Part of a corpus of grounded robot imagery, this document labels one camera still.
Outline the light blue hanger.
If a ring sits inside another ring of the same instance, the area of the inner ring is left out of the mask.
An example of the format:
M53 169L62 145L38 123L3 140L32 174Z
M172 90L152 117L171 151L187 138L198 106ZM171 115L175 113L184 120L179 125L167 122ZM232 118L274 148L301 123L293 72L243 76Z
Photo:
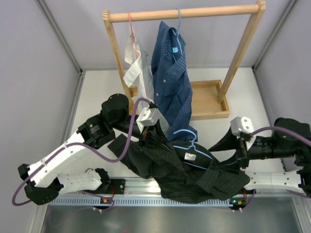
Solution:
M216 158L206 148L195 143L197 135L194 132L188 129L180 129L173 134L178 133L190 133L194 136L194 139L188 142L172 142L172 146L182 162L189 165L192 169L200 170L207 170L216 162Z

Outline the black striped shirt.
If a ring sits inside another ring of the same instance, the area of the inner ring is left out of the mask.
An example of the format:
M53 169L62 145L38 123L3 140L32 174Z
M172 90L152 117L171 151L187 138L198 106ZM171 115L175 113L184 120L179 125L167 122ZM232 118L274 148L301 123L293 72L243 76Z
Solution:
M209 199L226 200L237 194L250 182L244 172L232 174L213 169L192 169L176 154L152 145L146 147L131 142L121 162L136 175L154 178L161 188L161 196L182 203L197 204Z

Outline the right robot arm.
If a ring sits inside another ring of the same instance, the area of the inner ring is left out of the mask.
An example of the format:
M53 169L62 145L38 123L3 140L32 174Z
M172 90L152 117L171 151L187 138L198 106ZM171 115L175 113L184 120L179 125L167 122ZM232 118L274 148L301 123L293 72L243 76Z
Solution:
M226 181L232 193L246 190L285 190L311 195L311 127L291 118L255 129L250 118L231 120L225 136L209 151L232 150L218 168L242 175Z

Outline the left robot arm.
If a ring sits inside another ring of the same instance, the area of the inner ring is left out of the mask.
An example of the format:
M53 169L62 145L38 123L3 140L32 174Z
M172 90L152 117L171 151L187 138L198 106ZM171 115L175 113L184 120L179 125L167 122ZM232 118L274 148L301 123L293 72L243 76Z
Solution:
M20 165L18 173L23 182L15 191L12 204L18 205L16 197L21 189L24 189L28 202L36 205L47 204L59 195L71 192L106 193L111 180L103 168L75 175L64 174L63 171L86 156L88 150L109 163L119 162L128 152L131 137L137 138L139 145L143 147L149 143L167 143L170 126L155 103L146 98L138 98L133 111L138 109L142 101L147 103L148 107L143 107L139 115L131 115L129 99L124 94L110 96L102 103L100 113L79 126L78 130L54 152L34 164ZM126 133L127 139L121 155L116 159L110 159L98 149L115 140L115 130Z

